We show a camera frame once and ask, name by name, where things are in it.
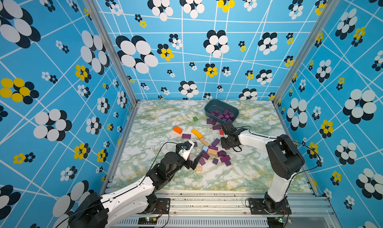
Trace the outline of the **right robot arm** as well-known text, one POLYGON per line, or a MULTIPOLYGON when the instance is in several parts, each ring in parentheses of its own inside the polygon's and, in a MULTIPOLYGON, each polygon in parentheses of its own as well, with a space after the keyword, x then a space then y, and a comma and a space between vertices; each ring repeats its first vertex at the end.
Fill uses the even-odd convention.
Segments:
POLYGON ((293 177, 305 164, 294 141, 286 134, 277 137, 254 134, 244 128, 224 130, 222 148, 236 148, 242 145, 266 151, 274 171, 272 183, 265 193, 263 207, 269 214, 275 214, 287 204, 287 191, 293 177))

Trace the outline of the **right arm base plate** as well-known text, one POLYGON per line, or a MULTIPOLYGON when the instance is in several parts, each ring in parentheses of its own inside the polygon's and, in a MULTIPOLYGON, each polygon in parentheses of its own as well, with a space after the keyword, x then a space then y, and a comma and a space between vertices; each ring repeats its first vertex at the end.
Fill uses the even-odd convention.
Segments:
POLYGON ((287 199, 275 203, 269 199, 248 198, 245 205, 250 209, 252 215, 291 215, 291 208, 287 199))

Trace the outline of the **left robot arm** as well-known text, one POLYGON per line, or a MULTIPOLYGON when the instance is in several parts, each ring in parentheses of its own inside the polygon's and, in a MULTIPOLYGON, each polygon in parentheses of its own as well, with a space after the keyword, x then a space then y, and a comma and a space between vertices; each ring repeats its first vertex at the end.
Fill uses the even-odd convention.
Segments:
POLYGON ((164 188, 182 168, 195 170, 201 156, 190 160, 194 142, 176 144, 160 163, 152 165, 137 182, 118 191, 91 193, 62 225, 66 228, 110 228, 121 220, 140 213, 151 213, 157 203, 155 193, 164 188))

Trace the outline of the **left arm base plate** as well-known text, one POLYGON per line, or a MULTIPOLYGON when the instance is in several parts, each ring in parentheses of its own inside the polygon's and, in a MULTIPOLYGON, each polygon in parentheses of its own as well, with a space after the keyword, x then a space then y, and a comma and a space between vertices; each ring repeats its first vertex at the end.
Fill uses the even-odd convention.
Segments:
POLYGON ((155 198, 148 200, 148 206, 143 211, 143 214, 156 214, 163 215, 169 214, 171 199, 169 198, 155 198))

